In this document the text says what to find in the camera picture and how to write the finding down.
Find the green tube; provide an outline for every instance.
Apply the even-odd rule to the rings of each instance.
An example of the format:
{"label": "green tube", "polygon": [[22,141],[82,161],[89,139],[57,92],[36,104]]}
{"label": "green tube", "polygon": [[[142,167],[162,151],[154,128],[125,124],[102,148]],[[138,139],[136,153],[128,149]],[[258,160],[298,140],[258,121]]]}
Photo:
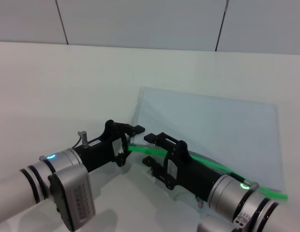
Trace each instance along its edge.
{"label": "green tube", "polygon": [[[166,154],[167,154],[167,151],[163,150],[161,148],[154,148],[154,147],[150,148],[150,147],[137,146],[137,145],[128,146],[128,150],[129,151],[145,153],[147,155],[155,155],[155,156],[162,156],[162,157],[165,157]],[[194,156],[194,155],[191,155],[191,156],[192,156],[193,159],[203,163],[204,165],[206,165],[210,168],[218,169],[218,170],[226,172],[226,173],[236,173],[233,170],[231,170],[231,169],[229,169],[229,168],[227,168],[227,167],[225,167],[221,164],[214,163],[214,162],[211,162],[209,160],[206,160],[206,159],[203,159],[201,157]],[[276,191],[273,191],[273,190],[268,189],[268,188],[263,187],[263,186],[260,186],[259,190],[265,197],[268,197],[268,198],[280,199],[280,200],[287,200],[288,199],[288,195],[278,193]]]}

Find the black bracket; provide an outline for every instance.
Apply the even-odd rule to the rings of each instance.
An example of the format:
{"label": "black bracket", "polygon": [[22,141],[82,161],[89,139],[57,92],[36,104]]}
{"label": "black bracket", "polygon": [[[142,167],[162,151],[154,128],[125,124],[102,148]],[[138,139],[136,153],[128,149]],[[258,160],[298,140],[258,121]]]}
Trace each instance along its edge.
{"label": "black bracket", "polygon": [[[130,138],[145,131],[142,126],[131,126],[129,124],[117,123],[108,120],[105,123],[105,130],[101,136],[89,141],[88,147],[82,145],[74,148],[80,156],[82,163],[91,172],[106,163],[115,162],[119,167],[123,166],[126,158],[130,155],[128,144]],[[114,145],[121,142],[122,150],[115,155]]]}
{"label": "black bracket", "polygon": [[183,186],[196,197],[206,201],[214,183],[221,174],[194,160],[188,145],[182,140],[160,133],[148,134],[144,140],[167,151],[163,167],[150,156],[142,160],[152,170],[152,175],[162,181],[168,189]]}

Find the white tabletop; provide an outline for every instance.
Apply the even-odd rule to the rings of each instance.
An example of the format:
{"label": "white tabletop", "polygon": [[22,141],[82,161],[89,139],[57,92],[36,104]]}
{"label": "white tabletop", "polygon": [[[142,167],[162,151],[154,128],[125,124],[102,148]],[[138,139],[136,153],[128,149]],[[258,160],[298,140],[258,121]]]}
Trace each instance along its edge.
{"label": "white tabletop", "polygon": [[[94,138],[108,119],[130,123],[142,86],[276,104],[286,205],[300,213],[298,55],[0,43],[0,177],[71,147],[77,131]],[[174,201],[138,156],[91,175],[97,215],[82,232],[195,231],[198,210]],[[0,231],[67,229],[45,201]]]}

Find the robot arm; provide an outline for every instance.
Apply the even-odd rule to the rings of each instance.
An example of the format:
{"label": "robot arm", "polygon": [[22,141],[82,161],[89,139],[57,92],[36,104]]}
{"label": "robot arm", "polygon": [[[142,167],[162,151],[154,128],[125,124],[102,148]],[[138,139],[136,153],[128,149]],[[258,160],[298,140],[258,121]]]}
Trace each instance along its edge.
{"label": "robot arm", "polygon": [[150,156],[143,159],[154,177],[168,189],[183,186],[230,222],[207,216],[197,232],[300,232],[300,219],[256,191],[257,183],[249,186],[234,173],[221,174],[207,167],[190,156],[184,141],[164,133],[144,139],[167,151],[163,166]]}
{"label": "robot arm", "polygon": [[[131,153],[129,138],[144,131],[141,126],[109,120],[100,137],[88,142],[83,131],[79,133],[82,145],[41,156],[39,162],[0,180],[0,223],[52,199],[67,228],[76,231],[95,215],[89,172],[108,162],[123,166]],[[118,144],[122,150],[115,154]]]}

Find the blue led light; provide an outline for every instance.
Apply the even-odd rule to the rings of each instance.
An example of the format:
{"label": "blue led light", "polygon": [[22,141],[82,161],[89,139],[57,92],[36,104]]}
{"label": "blue led light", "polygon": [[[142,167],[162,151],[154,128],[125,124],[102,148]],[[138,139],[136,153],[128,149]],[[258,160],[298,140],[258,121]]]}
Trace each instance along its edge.
{"label": "blue led light", "polygon": [[47,156],[46,158],[49,159],[53,159],[55,157],[55,154],[51,155],[51,156]]}

